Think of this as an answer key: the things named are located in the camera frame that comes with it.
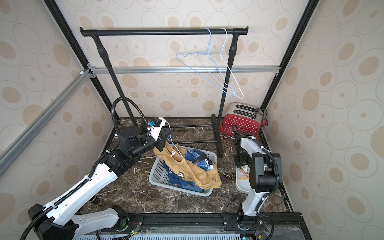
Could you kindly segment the white wire hanger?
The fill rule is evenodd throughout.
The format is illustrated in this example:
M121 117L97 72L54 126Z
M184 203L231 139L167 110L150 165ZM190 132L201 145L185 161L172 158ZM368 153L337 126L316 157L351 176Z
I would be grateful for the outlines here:
M220 70L219 65L217 64L217 62L215 60L213 60L211 53L210 53L211 43L212 43L212 39L213 39L212 31L209 28L205 28L205 30L207 30L210 34L210 40L209 40L207 50L206 50L207 57L215 64L215 66L219 70L219 73L221 74L223 79L225 79L225 76L223 75L222 71ZM213 56L219 57L221 59L221 61L224 62L223 54L224 54L225 45L228 41L228 31L226 28L221 28L221 30L225 31L226 38L225 38L225 41L223 43L223 47L222 47L221 52L219 54L213 54ZM234 73L232 72L232 68L229 66L228 63L226 63L226 67L227 67L227 70L230 71L229 77L235 81L235 84L236 84L235 89L229 83L225 87L225 85L222 84L216 77L214 77L214 79L217 81L217 83L213 83L213 82L211 82L211 83L214 84L216 87L221 87L222 92L225 93L227 96L229 96L231 98L238 98L238 99L242 100L244 98L244 93L243 93L242 89L240 88L240 85L239 85Z

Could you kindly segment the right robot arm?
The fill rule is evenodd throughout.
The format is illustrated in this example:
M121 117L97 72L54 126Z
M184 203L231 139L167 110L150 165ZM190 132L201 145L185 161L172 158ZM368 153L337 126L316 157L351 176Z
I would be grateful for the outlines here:
M242 133L237 125L232 126L232 133L236 147L235 165L238 170L249 167L250 191L242 203L242 213L255 217L282 184L281 156L264 147L253 134Z

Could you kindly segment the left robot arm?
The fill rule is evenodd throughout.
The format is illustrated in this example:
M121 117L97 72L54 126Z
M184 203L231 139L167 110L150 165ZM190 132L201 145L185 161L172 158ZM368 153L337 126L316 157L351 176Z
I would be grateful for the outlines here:
M116 105L120 101L130 103L139 112L143 120L141 127L130 126L120 131L116 119ZM90 173L64 194L44 206L32 206L28 210L31 222L22 233L22 240L30 231L34 231L40 240L73 240L100 229L112 228L124 217L119 207L85 215L77 212L100 190L130 169L141 155L153 149L162 151L172 130L163 117L148 120L137 104L126 97L114 100L111 116L118 145L102 154Z

